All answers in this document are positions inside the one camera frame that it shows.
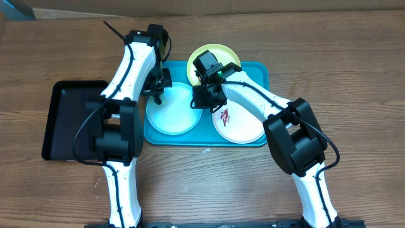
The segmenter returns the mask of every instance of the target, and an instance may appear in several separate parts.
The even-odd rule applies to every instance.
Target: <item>wire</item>
[[[164,63],[170,56],[170,51],[171,51],[171,38],[170,37],[169,37],[169,42],[170,42],[169,51],[167,52],[166,56],[162,59],[162,63]]]
[[[333,167],[336,166],[336,165],[338,164],[338,162],[340,161],[340,153],[339,153],[339,150],[337,149],[337,147],[336,147],[336,145],[333,143],[333,141],[330,140],[329,137],[326,136],[322,131],[318,130],[316,127],[312,126],[310,123],[306,122],[306,121],[303,120],[301,117],[298,117],[297,115],[295,115],[295,114],[292,113],[291,111],[287,111],[284,107],[282,107],[282,106],[280,106],[279,104],[277,104],[274,100],[270,99],[270,98],[269,98],[268,96],[266,96],[263,92],[261,92],[258,88],[254,87],[254,86],[251,85],[251,84],[248,84],[248,83],[246,83],[246,82],[224,81],[224,82],[220,82],[219,84],[211,84],[211,85],[209,85],[209,86],[206,86],[205,88],[206,88],[206,89],[209,89],[209,88],[211,88],[211,87],[220,86],[220,85],[222,85],[222,84],[237,84],[237,85],[242,85],[242,86],[249,87],[250,89],[252,89],[252,90],[254,90],[255,92],[257,92],[258,94],[260,94],[260,96],[262,96],[263,98],[265,98],[272,106],[278,108],[279,110],[282,110],[282,111],[286,112],[288,115],[290,115],[291,117],[293,117],[293,118],[295,118],[296,120],[298,120],[301,124],[304,124],[305,126],[307,126],[307,127],[311,128],[312,130],[314,130],[314,131],[315,131],[316,133],[318,133],[321,137],[323,137],[323,138],[329,143],[329,145],[333,148],[333,150],[334,150],[335,153],[336,153],[336,160],[335,160],[332,164],[327,165],[326,167],[321,168],[319,171],[317,171],[317,173],[316,173],[316,175],[315,175],[316,186],[317,186],[317,188],[318,188],[318,192],[319,192],[319,195],[320,195],[320,198],[321,198],[321,202],[322,202],[323,209],[324,209],[325,212],[326,212],[326,215],[327,215],[327,217],[328,217],[329,224],[330,224],[331,226],[333,226],[333,225],[332,225],[332,219],[330,218],[330,215],[329,215],[329,212],[328,212],[328,208],[327,208],[326,203],[325,203],[325,199],[323,198],[321,185],[320,185],[320,183],[319,183],[319,181],[320,181],[319,175],[320,175],[322,172],[324,172],[324,171],[326,171],[326,170],[328,170],[328,169],[330,169],[330,168],[333,168]]]
[[[120,222],[121,222],[121,227],[125,228],[124,226],[124,219],[122,216],[122,211],[121,211],[121,204],[120,204],[120,192],[119,192],[119,186],[118,186],[118,177],[117,177],[117,171],[115,171],[115,169],[111,166],[108,165],[107,163],[98,163],[98,162],[91,162],[91,161],[85,161],[82,160],[77,154],[76,154],[76,144],[77,144],[77,138],[78,135],[81,133],[81,131],[83,130],[83,128],[86,126],[87,122],[91,119],[91,117],[98,112],[101,108],[103,108],[106,103],[108,101],[111,101],[111,99],[113,99],[113,97],[120,91],[122,84],[124,83],[125,79],[127,78],[127,75],[131,69],[132,66],[132,60],[134,59],[134,52],[132,51],[131,45],[125,42],[125,38],[123,35],[121,35],[121,33],[119,33],[117,30],[115,30],[111,25],[109,25],[107,22],[103,21],[104,24],[107,25],[107,27],[109,27],[118,37],[120,37],[125,45],[128,47],[129,51],[130,51],[130,61],[127,67],[127,70],[125,71],[120,83],[116,86],[115,90],[113,91],[113,93],[111,93],[111,95],[108,96],[108,98],[106,98],[83,122],[82,126],[79,128],[79,130],[76,133],[76,136],[73,140],[73,149],[72,149],[72,153],[73,153],[73,157],[76,159],[76,161],[84,164],[84,165],[96,165],[96,166],[104,166],[107,167],[111,170],[111,172],[113,173],[113,177],[114,177],[114,182],[115,182],[115,197],[116,197],[116,205],[117,205],[117,212],[120,216]]]

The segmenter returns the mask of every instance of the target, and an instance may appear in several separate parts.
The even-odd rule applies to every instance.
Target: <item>wooden surface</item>
[[[161,23],[171,60],[207,43],[269,69],[279,96],[305,98],[341,152],[328,171],[339,215],[405,227],[405,11],[114,18],[122,33]],[[7,22],[0,45],[0,227],[82,227],[107,221],[104,172],[44,161],[51,91],[59,80],[110,81],[122,41],[102,20]],[[144,99],[140,105],[143,109]],[[262,148],[152,146],[137,163],[146,221],[298,219],[290,176]],[[335,155],[326,151],[327,163]]]
[[[33,8],[120,16],[405,10],[403,0],[24,0]]]

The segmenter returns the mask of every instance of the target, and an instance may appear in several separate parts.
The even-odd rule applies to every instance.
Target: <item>plate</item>
[[[168,135],[183,134],[191,130],[201,118],[202,110],[190,108],[191,86],[173,82],[172,88],[166,88],[160,96],[162,103],[157,105],[153,97],[146,103],[146,115],[151,125]]]
[[[206,50],[209,50],[211,53],[213,53],[218,62],[222,63],[224,66],[231,62],[240,66],[240,60],[238,56],[229,47],[226,47],[222,44],[207,44],[202,47],[199,47],[191,54],[189,60],[187,61],[187,78],[189,78],[189,81],[192,86],[201,85],[195,73],[196,68],[192,64],[192,62],[197,58],[199,54],[205,52]]]
[[[260,120],[230,100],[213,113],[213,123],[216,131],[224,139],[237,144],[254,142],[265,133]]]

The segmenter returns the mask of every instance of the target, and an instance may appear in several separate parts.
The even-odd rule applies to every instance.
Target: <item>black cable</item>
[[[108,98],[106,98],[83,122],[82,126],[79,128],[79,130],[76,133],[76,136],[73,140],[73,149],[72,149],[72,153],[73,153],[73,157],[76,159],[76,161],[84,164],[84,165],[96,165],[96,166],[104,166],[107,167],[111,170],[111,172],[113,173],[113,177],[114,177],[114,182],[115,182],[115,197],[116,197],[116,205],[117,205],[117,209],[118,209],[118,214],[120,216],[120,222],[121,222],[121,226],[122,228],[125,228],[124,226],[124,219],[122,216],[122,211],[121,211],[121,204],[120,204],[120,192],[119,192],[119,188],[118,188],[118,177],[117,177],[117,171],[115,171],[115,169],[111,166],[108,165],[107,163],[98,163],[98,162],[91,162],[91,161],[85,161],[82,160],[80,157],[78,157],[78,155],[76,154],[76,144],[77,144],[77,138],[78,135],[81,133],[81,131],[83,130],[83,128],[85,127],[85,125],[87,124],[87,122],[91,119],[91,117],[97,112],[99,111],[101,108],[104,107],[104,105],[106,105],[106,103],[108,101],[111,101],[111,99],[113,99],[113,97],[120,91],[122,84],[124,83],[125,79],[127,78],[127,75],[131,69],[132,66],[132,60],[134,59],[134,52],[132,51],[131,45],[125,42],[125,38],[123,35],[121,35],[117,30],[115,30],[111,25],[109,25],[107,22],[103,21],[104,24],[107,25],[107,27],[109,27],[118,37],[120,37],[126,46],[128,46],[128,49],[130,51],[130,61],[127,67],[127,70],[125,71],[120,83],[116,86],[115,90],[113,91],[113,93],[108,96]]]
[[[162,63],[164,63],[170,55],[170,51],[171,51],[171,38],[169,37],[169,42],[170,42],[170,47],[169,47],[169,51],[167,52],[166,56],[162,59]]]
[[[305,126],[311,128],[311,129],[313,129],[316,133],[318,133],[321,137],[323,137],[323,138],[329,143],[329,145],[333,148],[333,150],[334,150],[335,153],[336,153],[336,160],[335,160],[332,164],[327,165],[326,167],[321,168],[319,171],[317,171],[317,173],[316,173],[316,175],[315,175],[316,186],[317,186],[317,188],[318,188],[318,192],[319,192],[319,195],[320,195],[320,198],[321,198],[322,206],[323,206],[323,209],[325,210],[326,215],[327,215],[327,217],[328,217],[329,224],[332,226],[332,219],[330,218],[330,215],[329,215],[329,212],[328,212],[328,208],[327,208],[326,203],[325,203],[325,199],[323,199],[322,189],[321,189],[321,185],[320,185],[320,183],[319,183],[319,181],[320,181],[319,175],[320,175],[322,172],[324,172],[324,171],[326,171],[326,170],[328,170],[328,169],[330,169],[330,168],[333,168],[334,166],[336,166],[336,165],[338,164],[338,162],[339,162],[339,160],[340,160],[340,153],[339,153],[339,150],[337,149],[336,145],[335,145],[335,144],[332,142],[332,140],[330,140],[329,137],[326,136],[322,131],[318,130],[316,127],[312,126],[310,123],[306,122],[305,120],[303,120],[301,117],[298,117],[298,116],[295,115],[294,113],[292,113],[292,112],[290,112],[290,111],[287,111],[284,107],[282,107],[282,106],[280,106],[279,104],[277,104],[274,100],[270,99],[270,98],[269,98],[268,96],[266,96],[263,92],[261,92],[258,88],[254,87],[254,86],[251,85],[251,84],[248,84],[248,83],[246,83],[246,82],[224,81],[224,82],[221,82],[221,83],[219,83],[219,84],[211,84],[211,85],[209,85],[209,86],[206,86],[205,88],[206,88],[206,89],[209,89],[209,88],[214,87],[214,86],[220,86],[221,84],[237,84],[237,85],[242,85],[242,86],[249,87],[250,89],[252,89],[252,90],[254,90],[255,92],[257,92],[258,94],[260,94],[260,96],[262,96],[263,98],[265,98],[272,106],[278,108],[279,110],[285,111],[288,115],[290,115],[291,117],[293,117],[293,118],[295,118],[296,120],[298,120],[301,124],[304,124]]]

